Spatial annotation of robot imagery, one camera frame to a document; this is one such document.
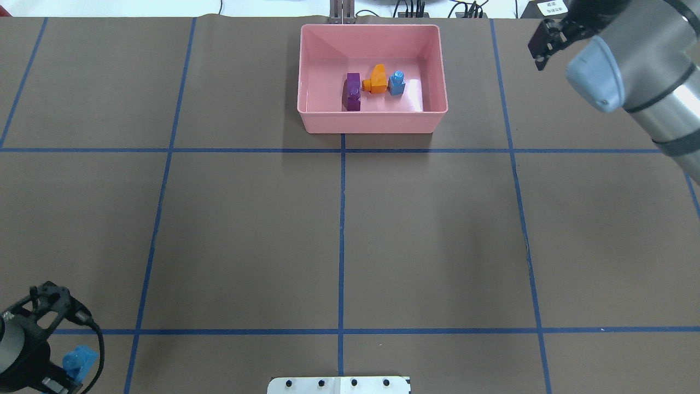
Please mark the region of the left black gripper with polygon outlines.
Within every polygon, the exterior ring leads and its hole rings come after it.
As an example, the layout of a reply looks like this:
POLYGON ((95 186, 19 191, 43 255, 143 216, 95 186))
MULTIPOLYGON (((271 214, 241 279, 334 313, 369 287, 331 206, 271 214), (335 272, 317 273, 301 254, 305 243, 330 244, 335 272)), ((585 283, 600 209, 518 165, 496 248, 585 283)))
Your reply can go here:
POLYGON ((51 361, 47 342, 27 345, 19 357, 1 375, 1 391, 17 392, 26 387, 43 393, 70 393, 72 379, 51 361))

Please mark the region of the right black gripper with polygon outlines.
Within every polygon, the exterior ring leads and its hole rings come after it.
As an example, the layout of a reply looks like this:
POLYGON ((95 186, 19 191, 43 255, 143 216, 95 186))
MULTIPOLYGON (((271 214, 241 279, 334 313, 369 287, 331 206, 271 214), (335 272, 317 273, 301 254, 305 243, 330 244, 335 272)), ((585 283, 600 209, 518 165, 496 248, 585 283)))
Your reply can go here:
POLYGON ((563 18, 565 38, 591 38, 604 30, 631 1, 570 1, 563 18))

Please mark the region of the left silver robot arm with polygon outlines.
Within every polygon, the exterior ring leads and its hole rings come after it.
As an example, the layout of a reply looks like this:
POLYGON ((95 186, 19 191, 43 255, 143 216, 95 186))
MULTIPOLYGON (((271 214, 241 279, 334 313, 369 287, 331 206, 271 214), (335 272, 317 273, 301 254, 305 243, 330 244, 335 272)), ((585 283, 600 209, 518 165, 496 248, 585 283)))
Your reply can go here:
POLYGON ((20 324, 16 317, 2 317, 1 392, 33 389, 42 393, 73 393, 76 384, 67 372, 54 364, 51 348, 40 335, 20 324))

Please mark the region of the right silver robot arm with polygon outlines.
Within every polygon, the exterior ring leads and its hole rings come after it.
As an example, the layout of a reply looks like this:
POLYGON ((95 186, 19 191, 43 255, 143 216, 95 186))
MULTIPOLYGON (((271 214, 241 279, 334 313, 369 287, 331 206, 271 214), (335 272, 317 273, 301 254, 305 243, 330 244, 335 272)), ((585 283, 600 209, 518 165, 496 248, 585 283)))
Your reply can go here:
POLYGON ((568 63, 568 83, 588 104, 623 109, 654 145, 699 180, 697 1, 632 1, 568 63))

